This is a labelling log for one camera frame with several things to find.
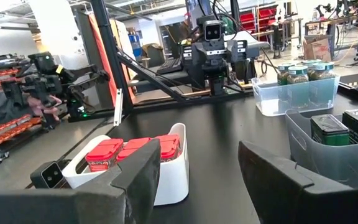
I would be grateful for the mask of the person's hand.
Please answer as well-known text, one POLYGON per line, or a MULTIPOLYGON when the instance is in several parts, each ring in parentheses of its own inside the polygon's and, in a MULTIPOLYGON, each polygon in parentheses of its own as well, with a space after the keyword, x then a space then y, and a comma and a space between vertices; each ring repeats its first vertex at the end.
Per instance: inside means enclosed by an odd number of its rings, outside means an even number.
POLYGON ((28 97, 27 102, 34 115, 42 116, 43 113, 51 114, 56 121, 60 120, 58 117, 59 109, 56 106, 45 107, 39 99, 32 96, 28 97))

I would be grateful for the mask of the white plastic bin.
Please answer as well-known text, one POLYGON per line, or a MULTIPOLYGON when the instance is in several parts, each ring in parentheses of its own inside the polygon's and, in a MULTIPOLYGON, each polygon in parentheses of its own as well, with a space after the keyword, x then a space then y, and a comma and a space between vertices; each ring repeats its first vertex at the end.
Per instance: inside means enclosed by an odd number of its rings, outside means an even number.
MULTIPOLYGON (((155 206, 181 202, 189 193, 190 171, 186 126, 183 123, 176 123, 171 127, 169 133, 179 136, 181 154, 172 161, 160 163, 160 178, 154 202, 155 206)), ((109 138, 107 135, 99 135, 93 138, 62 170, 62 175, 71 188, 75 189, 104 173, 103 171, 91 172, 88 167, 84 171, 77 172, 76 167, 85 158, 87 153, 100 142, 109 138)))

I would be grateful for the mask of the black keyboard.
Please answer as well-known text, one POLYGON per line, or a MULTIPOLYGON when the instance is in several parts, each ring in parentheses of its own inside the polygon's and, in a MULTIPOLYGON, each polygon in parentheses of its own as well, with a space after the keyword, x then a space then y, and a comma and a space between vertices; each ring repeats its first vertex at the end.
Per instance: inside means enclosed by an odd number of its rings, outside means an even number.
POLYGON ((173 72, 179 72, 183 70, 180 58, 169 58, 167 59, 157 70, 158 74, 167 74, 173 72))

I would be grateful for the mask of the brown cardboard box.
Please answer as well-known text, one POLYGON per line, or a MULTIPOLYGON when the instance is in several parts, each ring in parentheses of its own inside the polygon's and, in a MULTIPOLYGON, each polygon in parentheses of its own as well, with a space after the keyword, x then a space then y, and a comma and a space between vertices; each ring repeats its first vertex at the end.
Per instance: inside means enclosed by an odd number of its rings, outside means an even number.
POLYGON ((320 59, 324 62, 332 60, 330 35, 306 35, 303 38, 305 60, 320 59))

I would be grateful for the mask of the red storage bins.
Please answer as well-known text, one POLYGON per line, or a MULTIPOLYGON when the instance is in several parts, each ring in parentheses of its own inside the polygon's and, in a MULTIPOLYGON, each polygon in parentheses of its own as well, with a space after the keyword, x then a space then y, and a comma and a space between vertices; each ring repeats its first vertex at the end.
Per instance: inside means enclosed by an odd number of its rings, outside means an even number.
POLYGON ((252 7, 240 12, 242 27, 250 33, 264 32, 276 21, 277 5, 267 7, 252 7))

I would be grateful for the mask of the metal workbench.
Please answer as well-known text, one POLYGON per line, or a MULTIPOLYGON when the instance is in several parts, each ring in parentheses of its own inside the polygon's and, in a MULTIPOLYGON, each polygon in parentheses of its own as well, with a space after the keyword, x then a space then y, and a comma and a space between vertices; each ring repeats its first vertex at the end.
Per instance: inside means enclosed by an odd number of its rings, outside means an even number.
POLYGON ((340 17, 337 19, 325 19, 323 21, 307 22, 305 24, 305 36, 308 35, 309 27, 320 26, 320 25, 326 24, 328 33, 327 34, 317 34, 317 35, 330 35, 331 36, 330 46, 331 46, 332 59, 335 58, 335 56, 334 56, 335 51, 352 49, 352 48, 356 47, 357 53, 356 53, 356 56, 354 57, 354 60, 357 61, 358 60, 358 38, 357 38, 357 42, 353 42, 351 45, 347 45, 344 47, 336 47, 336 37, 335 37, 336 26, 338 24, 350 22, 350 21, 357 20, 357 19, 358 19, 358 14, 355 14, 352 16, 340 17))

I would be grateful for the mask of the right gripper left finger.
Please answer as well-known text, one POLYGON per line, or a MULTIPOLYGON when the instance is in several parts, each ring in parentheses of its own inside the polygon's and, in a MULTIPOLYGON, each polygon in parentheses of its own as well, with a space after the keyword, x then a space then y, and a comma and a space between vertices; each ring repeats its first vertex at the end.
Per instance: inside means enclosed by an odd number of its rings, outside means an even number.
POLYGON ((160 178, 160 142, 76 189, 0 191, 0 224, 146 224, 160 178))

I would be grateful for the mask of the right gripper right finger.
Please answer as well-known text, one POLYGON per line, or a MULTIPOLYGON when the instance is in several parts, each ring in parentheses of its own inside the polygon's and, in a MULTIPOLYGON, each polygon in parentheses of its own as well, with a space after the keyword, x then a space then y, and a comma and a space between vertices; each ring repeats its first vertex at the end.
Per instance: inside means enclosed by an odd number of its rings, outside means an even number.
POLYGON ((358 224, 358 189, 240 141, 237 158, 261 224, 358 224))

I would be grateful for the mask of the red-lid smoked paprika tin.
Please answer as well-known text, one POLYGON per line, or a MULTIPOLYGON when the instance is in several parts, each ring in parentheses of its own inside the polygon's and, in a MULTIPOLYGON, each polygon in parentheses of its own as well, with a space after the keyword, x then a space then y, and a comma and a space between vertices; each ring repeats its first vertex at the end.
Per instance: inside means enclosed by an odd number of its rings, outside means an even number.
POLYGON ((87 155, 85 160, 91 172, 108 170, 116 163, 117 155, 122 151, 124 141, 122 139, 107 139, 101 141, 87 155))
POLYGON ((168 162, 174 160, 180 150, 180 137, 177 134, 167 134, 156 136, 160 141, 161 147, 161 162, 168 162))
POLYGON ((126 157, 136 152, 138 149, 140 149, 143 145, 148 143, 152 138, 137 138, 137 139, 131 139, 128 141, 122 151, 117 155, 116 161, 123 161, 126 157))

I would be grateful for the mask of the clear plastic bin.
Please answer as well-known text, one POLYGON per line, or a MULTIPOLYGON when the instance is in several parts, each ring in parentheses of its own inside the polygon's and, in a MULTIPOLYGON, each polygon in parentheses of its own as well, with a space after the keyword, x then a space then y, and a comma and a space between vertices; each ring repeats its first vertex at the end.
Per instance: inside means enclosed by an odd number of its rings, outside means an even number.
POLYGON ((331 109, 339 81, 339 76, 289 85, 251 80, 256 106, 264 116, 281 116, 290 109, 300 113, 331 109))

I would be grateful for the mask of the grey translucent plastic bin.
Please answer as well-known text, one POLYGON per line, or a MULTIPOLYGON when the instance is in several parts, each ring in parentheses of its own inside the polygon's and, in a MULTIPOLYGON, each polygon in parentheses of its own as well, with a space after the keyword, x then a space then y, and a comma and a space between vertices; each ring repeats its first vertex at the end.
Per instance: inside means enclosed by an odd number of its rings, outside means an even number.
POLYGON ((358 144, 329 146, 312 139, 311 121, 296 110, 285 112, 290 155, 302 167, 358 189, 358 144))

